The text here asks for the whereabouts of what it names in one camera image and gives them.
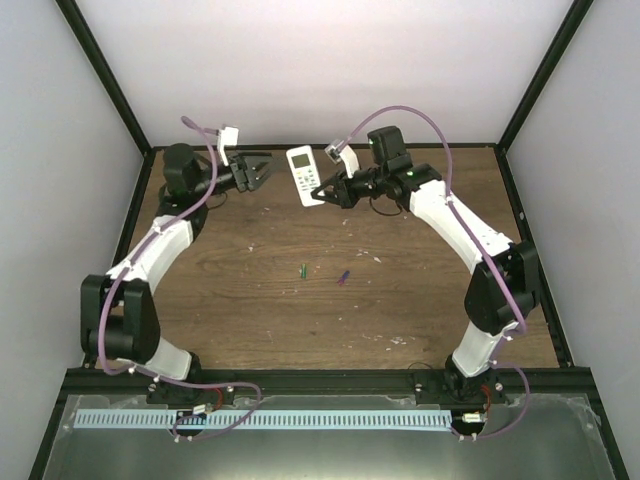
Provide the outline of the white remote control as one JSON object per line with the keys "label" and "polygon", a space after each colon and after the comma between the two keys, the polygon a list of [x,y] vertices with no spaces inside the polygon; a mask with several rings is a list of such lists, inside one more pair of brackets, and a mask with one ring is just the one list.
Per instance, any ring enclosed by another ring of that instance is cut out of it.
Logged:
{"label": "white remote control", "polygon": [[323,200],[312,197],[312,191],[320,186],[321,181],[311,146],[287,150],[286,159],[302,205],[313,207],[323,204]]}

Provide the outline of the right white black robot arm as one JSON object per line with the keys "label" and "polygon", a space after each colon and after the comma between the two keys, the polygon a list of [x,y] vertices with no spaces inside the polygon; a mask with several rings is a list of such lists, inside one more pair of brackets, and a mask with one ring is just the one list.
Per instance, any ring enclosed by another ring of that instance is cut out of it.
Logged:
{"label": "right white black robot arm", "polygon": [[343,142],[325,152],[343,170],[321,181],[314,201],[351,209],[364,199],[385,196],[431,227],[459,256],[471,279],[464,298],[469,324],[460,344],[446,359],[447,396],[458,403],[472,399],[496,353],[525,333],[526,318],[539,303],[539,257],[529,241],[514,242],[493,229],[451,190],[429,164],[416,165],[395,126],[368,135],[374,164],[360,167],[355,151]]}

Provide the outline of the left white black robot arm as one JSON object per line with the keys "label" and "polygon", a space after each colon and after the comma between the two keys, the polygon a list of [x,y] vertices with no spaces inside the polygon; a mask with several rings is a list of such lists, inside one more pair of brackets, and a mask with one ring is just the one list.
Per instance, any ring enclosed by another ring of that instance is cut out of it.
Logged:
{"label": "left white black robot arm", "polygon": [[177,143],[163,153],[164,183],[151,227],[118,264],[104,275],[87,276],[80,288],[80,342],[83,351],[106,364],[110,360],[169,379],[169,391],[181,403],[196,402],[204,379],[197,356],[165,340],[153,295],[179,255],[204,228],[206,195],[259,189],[269,178],[272,155],[231,152],[208,159],[192,146]]}

